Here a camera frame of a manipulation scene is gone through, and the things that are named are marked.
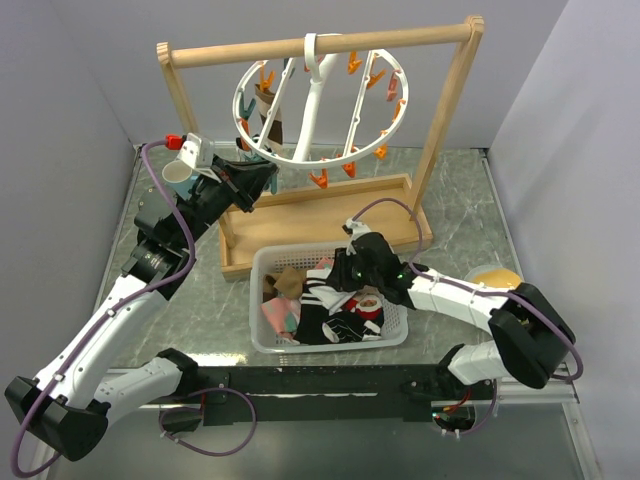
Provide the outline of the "wooden hanger stand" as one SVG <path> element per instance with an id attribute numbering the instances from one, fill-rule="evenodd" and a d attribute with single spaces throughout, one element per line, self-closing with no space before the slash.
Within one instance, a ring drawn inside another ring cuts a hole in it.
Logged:
<path id="1" fill-rule="evenodd" d="M 257 210 L 248 220 L 241 219 L 238 208 L 229 207 L 223 213 L 220 228 L 221 272 L 224 278 L 234 280 L 246 277 L 255 253 L 264 247 L 339 240 L 342 223 L 351 216 L 353 209 L 385 195 L 404 202 L 409 210 L 397 214 L 386 208 L 376 218 L 375 226 L 383 228 L 392 247 L 400 252 L 417 246 L 421 236 L 410 231 L 409 221 L 415 217 L 419 226 L 429 226 L 421 201 L 483 33 L 483 18 L 470 16 L 465 22 L 454 25 L 346 35 L 324 34 L 326 37 L 318 45 L 321 54 L 340 55 L 354 48 L 360 58 L 370 49 L 390 51 L 396 47 L 455 44 L 456 50 L 416 173 L 414 176 L 403 174 L 362 180 L 349 178 L 345 182 L 329 185 L 327 189 L 313 184 L 282 194 L 268 194 L 257 201 Z M 180 50 L 172 49 L 166 42 L 157 44 L 157 59 L 185 131 L 194 133 L 198 126 L 180 76 L 181 70 L 300 57 L 303 55 L 303 41 L 304 37 Z"/>

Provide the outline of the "yellow dish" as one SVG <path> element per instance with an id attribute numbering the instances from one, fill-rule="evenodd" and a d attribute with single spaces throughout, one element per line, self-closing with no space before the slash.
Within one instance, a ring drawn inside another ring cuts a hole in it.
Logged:
<path id="1" fill-rule="evenodd" d="M 512 270 L 498 265 L 483 265 L 474 268 L 466 276 L 465 281 L 483 283 L 492 288 L 514 289 L 522 283 L 522 278 Z"/>

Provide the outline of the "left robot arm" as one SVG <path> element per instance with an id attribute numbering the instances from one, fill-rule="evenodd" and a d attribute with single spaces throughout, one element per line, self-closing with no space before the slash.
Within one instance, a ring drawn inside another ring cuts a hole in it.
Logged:
<path id="1" fill-rule="evenodd" d="M 31 433 L 57 457 L 77 461 L 138 407 L 161 397 L 185 402 L 197 393 L 197 363 L 174 348 L 114 381 L 104 376 L 134 330 L 180 288 L 195 265 L 196 241 L 230 206 L 252 211 L 277 171 L 265 160 L 212 155 L 188 199 L 152 178 L 135 218 L 137 244 L 104 302 L 49 365 L 7 386 L 21 435 Z"/>

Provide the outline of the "white black sock in basket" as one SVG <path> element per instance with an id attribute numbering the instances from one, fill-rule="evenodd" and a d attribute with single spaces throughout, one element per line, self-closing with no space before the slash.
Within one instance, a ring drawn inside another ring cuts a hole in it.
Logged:
<path id="1" fill-rule="evenodd" d="M 357 312 L 341 311 L 330 316 L 321 326 L 321 333 L 332 344 L 377 341 L 382 338 L 384 314 L 374 312 L 372 318 L 364 318 Z"/>

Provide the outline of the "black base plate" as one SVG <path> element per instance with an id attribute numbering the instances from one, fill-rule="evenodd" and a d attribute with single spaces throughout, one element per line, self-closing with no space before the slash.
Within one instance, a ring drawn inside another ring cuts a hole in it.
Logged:
<path id="1" fill-rule="evenodd" d="M 205 388 L 239 391 L 252 402 L 257 420 L 319 421 L 399 418 L 429 422 L 434 402 L 453 403 L 466 393 L 476 401 L 493 395 L 490 382 L 468 387 L 435 364 L 391 366 L 201 367 L 183 394 L 152 405 L 204 405 L 206 426 L 252 419 L 246 402 L 231 393 L 201 394 Z"/>

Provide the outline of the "black sock white stripes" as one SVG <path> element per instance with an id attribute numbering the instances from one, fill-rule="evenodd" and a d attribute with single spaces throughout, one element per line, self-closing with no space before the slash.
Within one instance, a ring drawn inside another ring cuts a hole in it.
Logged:
<path id="1" fill-rule="evenodd" d="M 329 339 L 323 331 L 323 325 L 329 318 L 329 312 L 321 300 L 304 288 L 300 305 L 299 323 L 294 339 L 306 345 L 328 344 Z"/>

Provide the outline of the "white plastic laundry basket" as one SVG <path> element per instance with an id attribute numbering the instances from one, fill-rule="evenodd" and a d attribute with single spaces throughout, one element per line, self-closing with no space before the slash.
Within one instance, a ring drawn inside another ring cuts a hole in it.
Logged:
<path id="1" fill-rule="evenodd" d="M 263 280 L 269 273 L 281 272 L 285 267 L 311 268 L 322 258 L 333 258 L 335 250 L 346 241 L 268 246 L 259 249 L 254 257 L 250 275 L 249 326 L 254 348 L 265 354 L 337 353 L 343 351 L 391 348 L 402 344 L 409 333 L 408 311 L 404 306 L 383 301 L 385 323 L 381 339 L 331 345 L 294 345 L 279 337 L 261 311 Z"/>

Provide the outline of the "tan brown sock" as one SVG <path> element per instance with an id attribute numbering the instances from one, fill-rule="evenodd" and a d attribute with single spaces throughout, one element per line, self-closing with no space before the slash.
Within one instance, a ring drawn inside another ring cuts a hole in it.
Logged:
<path id="1" fill-rule="evenodd" d="M 263 301 L 269 301 L 278 296 L 289 300 L 297 300 L 303 292 L 306 271 L 293 267 L 286 267 L 282 272 L 268 273 L 263 278 Z"/>

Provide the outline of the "red santa sock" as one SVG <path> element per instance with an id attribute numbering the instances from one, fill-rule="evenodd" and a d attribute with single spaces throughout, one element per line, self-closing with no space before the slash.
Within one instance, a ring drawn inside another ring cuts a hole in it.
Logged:
<path id="1" fill-rule="evenodd" d="M 351 297 L 343 306 L 344 311 L 356 314 L 363 321 L 382 324 L 383 305 L 381 298 L 373 293 L 359 293 Z"/>

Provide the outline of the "cream brown ribbed sock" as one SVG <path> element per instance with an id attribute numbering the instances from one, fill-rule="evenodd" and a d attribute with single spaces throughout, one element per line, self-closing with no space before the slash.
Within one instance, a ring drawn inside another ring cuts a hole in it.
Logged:
<path id="1" fill-rule="evenodd" d="M 254 93 L 262 125 L 265 125 L 275 100 L 275 94 L 269 88 L 262 90 L 258 83 L 254 85 Z M 267 134 L 266 146 L 276 154 L 283 153 L 283 121 L 280 109 L 277 109 L 272 114 L 272 123 Z"/>

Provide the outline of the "orange clothes peg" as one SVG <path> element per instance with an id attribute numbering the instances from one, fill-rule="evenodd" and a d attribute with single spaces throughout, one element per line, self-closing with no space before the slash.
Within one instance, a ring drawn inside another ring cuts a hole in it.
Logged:
<path id="1" fill-rule="evenodd" d="M 274 78 L 275 78 L 275 72 L 267 71 L 265 69 L 265 66 L 262 65 L 259 70 L 259 83 L 258 83 L 259 90 L 261 92 L 267 92 L 271 88 Z"/>
<path id="2" fill-rule="evenodd" d="M 329 186 L 329 175 L 327 169 L 322 169 L 319 175 L 313 172 L 308 174 L 309 179 L 321 189 L 327 189 Z"/>
<path id="3" fill-rule="evenodd" d="M 355 178 L 357 175 L 357 167 L 355 161 L 343 164 L 342 169 L 349 178 Z"/>

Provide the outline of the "teal right clothes peg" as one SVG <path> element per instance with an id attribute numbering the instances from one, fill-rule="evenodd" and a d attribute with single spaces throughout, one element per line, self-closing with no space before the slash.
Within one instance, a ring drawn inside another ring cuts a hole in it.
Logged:
<path id="1" fill-rule="evenodd" d="M 263 145 L 263 150 L 268 154 L 274 154 L 275 151 L 271 147 L 270 141 L 266 140 Z M 260 155 L 256 154 L 251 148 L 248 150 L 242 150 L 240 152 L 240 158 L 242 161 L 256 163 L 258 160 L 262 162 L 267 162 L 267 160 Z M 271 163 L 269 170 L 263 170 L 264 183 L 262 190 L 264 192 L 268 192 L 272 195 L 278 193 L 278 167 Z"/>

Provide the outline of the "white round clip hanger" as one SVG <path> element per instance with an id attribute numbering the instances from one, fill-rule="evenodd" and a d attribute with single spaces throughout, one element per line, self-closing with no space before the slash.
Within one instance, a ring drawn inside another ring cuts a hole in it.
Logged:
<path id="1" fill-rule="evenodd" d="M 386 154 L 388 140 L 397 132 L 406 116 L 409 103 L 409 82 L 405 69 L 399 61 L 386 49 L 370 49 L 362 58 L 354 48 L 347 50 L 349 59 L 347 73 L 353 75 L 360 73 L 357 90 L 350 97 L 353 108 L 347 124 L 347 132 L 342 150 L 332 157 L 314 159 L 311 155 L 311 147 L 315 141 L 318 119 L 321 112 L 321 101 L 327 83 L 339 60 L 337 53 L 321 54 L 318 50 L 319 41 L 324 39 L 324 34 L 308 33 L 303 41 L 303 55 L 300 57 L 288 57 L 284 65 L 275 72 L 275 78 L 270 90 L 275 94 L 275 100 L 269 112 L 266 124 L 262 125 L 257 104 L 246 121 L 239 117 L 238 100 L 240 92 L 245 93 L 245 100 L 249 102 L 255 98 L 254 85 L 259 83 L 259 70 L 262 65 L 267 71 L 269 60 L 254 62 L 240 78 L 232 100 L 232 118 L 235 121 L 238 136 L 236 146 L 238 153 L 251 148 L 256 154 L 278 165 L 296 170 L 314 170 L 320 167 L 341 166 L 349 162 L 357 162 L 370 154 L 381 159 Z M 267 134 L 272 123 L 272 114 L 281 110 L 282 103 L 289 90 L 297 69 L 302 67 L 307 75 L 308 92 L 304 100 L 304 106 L 299 127 L 299 135 L 296 139 L 294 150 L 291 154 L 268 154 L 263 150 Z M 363 109 L 366 96 L 371 90 L 381 84 L 383 80 L 389 81 L 386 90 L 386 100 L 394 104 L 394 112 L 389 125 L 382 128 L 379 135 L 368 143 L 358 146 L 356 137 L 363 118 Z"/>

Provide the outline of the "pink sock left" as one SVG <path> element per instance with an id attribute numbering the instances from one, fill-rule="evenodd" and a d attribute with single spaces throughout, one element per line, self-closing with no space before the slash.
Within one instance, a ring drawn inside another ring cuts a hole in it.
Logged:
<path id="1" fill-rule="evenodd" d="M 290 343 L 300 323 L 301 304 L 298 300 L 276 297 L 261 304 L 261 311 L 275 333 Z"/>

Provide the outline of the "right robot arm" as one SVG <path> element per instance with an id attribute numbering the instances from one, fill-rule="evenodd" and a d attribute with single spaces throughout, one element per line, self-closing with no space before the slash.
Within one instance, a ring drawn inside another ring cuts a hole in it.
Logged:
<path id="1" fill-rule="evenodd" d="M 437 385 L 448 398 L 460 398 L 480 381 L 507 376 L 542 389 L 561 377 L 557 369 L 567 356 L 573 356 L 576 370 L 565 381 L 584 371 L 574 333 L 532 284 L 490 287 L 403 262 L 377 232 L 336 250 L 329 283 L 339 291 L 372 287 L 392 304 L 439 313 L 486 332 L 489 340 L 455 346 L 442 359 Z"/>

